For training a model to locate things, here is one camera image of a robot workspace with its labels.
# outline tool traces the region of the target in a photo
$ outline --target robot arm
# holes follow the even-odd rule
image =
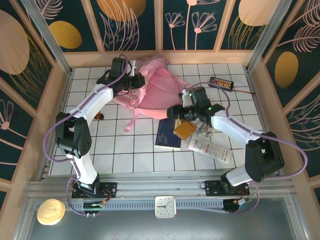
[[[145,84],[143,76],[134,74],[133,62],[130,63],[131,71],[121,80],[102,91],[98,91],[121,75],[125,63],[122,58],[114,58],[111,70],[97,80],[93,91],[74,109],[68,113],[60,112],[56,116],[56,122],[58,122],[82,107],[81,111],[56,127],[55,143],[68,158],[73,159],[71,163],[80,182],[79,188],[89,195],[96,195],[100,187],[100,177],[94,169],[89,153],[92,144],[90,123],[102,107],[110,102],[118,92],[138,89]]]
[[[187,121],[200,119],[208,126],[225,133],[245,149],[245,164],[221,176],[221,185],[227,193],[243,183],[261,182],[284,166],[279,143],[252,134],[255,132],[276,137],[274,133],[256,131],[228,115],[221,105],[211,105],[203,87],[185,91],[181,98],[183,105],[175,105],[167,110],[169,118]]]

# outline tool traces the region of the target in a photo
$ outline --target clock face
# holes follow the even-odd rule
[[[176,213],[176,200],[173,196],[157,196],[155,198],[155,216],[157,218],[173,218]]]

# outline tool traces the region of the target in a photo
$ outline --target pink backpack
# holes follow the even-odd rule
[[[165,66],[166,61],[157,56],[142,61],[138,72],[144,76],[145,85],[113,99],[116,103],[134,110],[132,120],[124,130],[125,133],[129,133],[139,114],[153,119],[166,119],[167,109],[182,103],[179,93],[191,85],[173,76]]]

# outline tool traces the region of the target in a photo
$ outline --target bread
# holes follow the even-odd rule
[[[65,212],[65,204],[52,198],[41,204],[36,216],[42,225],[55,225],[64,217]]]

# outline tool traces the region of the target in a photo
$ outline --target blue book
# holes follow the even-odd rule
[[[181,139],[174,134],[175,126],[176,120],[170,118],[160,120],[154,145],[162,148],[180,149]]]

